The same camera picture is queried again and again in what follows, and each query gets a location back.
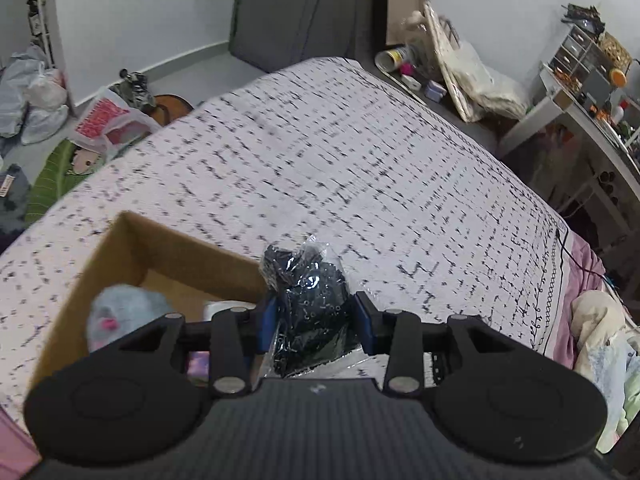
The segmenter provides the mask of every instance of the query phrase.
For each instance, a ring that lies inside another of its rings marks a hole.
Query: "cardboard box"
[[[107,286],[129,283],[162,292],[188,322],[202,321],[206,301],[258,303],[267,286],[258,263],[122,212],[104,234],[62,307],[31,377],[44,377],[88,355],[86,320]]]

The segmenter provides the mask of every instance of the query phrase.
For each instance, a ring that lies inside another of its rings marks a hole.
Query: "orange object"
[[[626,85],[626,75],[619,68],[611,69],[611,72],[609,72],[609,80],[611,81],[611,84],[617,88],[622,88]]]
[[[155,98],[156,108],[148,115],[160,126],[167,126],[193,111],[193,106],[177,95],[162,94],[155,96]]]

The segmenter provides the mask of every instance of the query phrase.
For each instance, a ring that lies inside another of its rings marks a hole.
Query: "white desk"
[[[500,140],[496,157],[504,158],[551,121],[562,114],[568,114],[594,140],[640,201],[640,171],[620,140],[608,134],[587,115],[584,108],[562,86],[547,66],[544,66],[540,72],[540,79],[545,85],[546,96]]]

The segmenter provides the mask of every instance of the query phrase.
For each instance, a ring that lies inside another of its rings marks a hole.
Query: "pink item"
[[[116,330],[118,328],[118,320],[113,317],[105,317],[100,324],[104,330]]]
[[[129,110],[119,107],[109,99],[100,99],[97,103],[93,104],[93,108],[87,117],[82,119],[78,126],[76,126],[76,132],[89,139],[94,139],[100,136],[109,121],[128,113]]]
[[[556,348],[554,348],[554,361],[573,370],[577,353],[575,351],[574,338],[571,336],[571,320],[573,317],[571,313],[571,302],[585,290],[600,290],[602,279],[591,272],[585,272],[579,269],[567,253],[563,251],[563,254],[563,257],[569,259],[569,268],[571,270],[566,284],[560,325],[558,326],[558,338],[556,339]],[[593,270],[598,274],[605,273],[602,261],[591,250],[589,244],[575,233],[571,254],[585,269]]]
[[[402,65],[400,65],[400,73],[402,75],[413,75],[414,74],[414,67],[411,63],[402,63]]]
[[[0,407],[0,480],[17,480],[39,461],[33,441]]]
[[[209,352],[190,352],[187,377],[190,379],[209,379]]]

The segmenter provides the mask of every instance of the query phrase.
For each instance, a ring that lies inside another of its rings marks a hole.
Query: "white patterned bedspread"
[[[15,420],[70,286],[127,209],[253,258],[316,234],[385,303],[481,314],[553,350],[564,222],[435,113],[354,62],[315,59],[137,145],[0,256],[0,401]]]

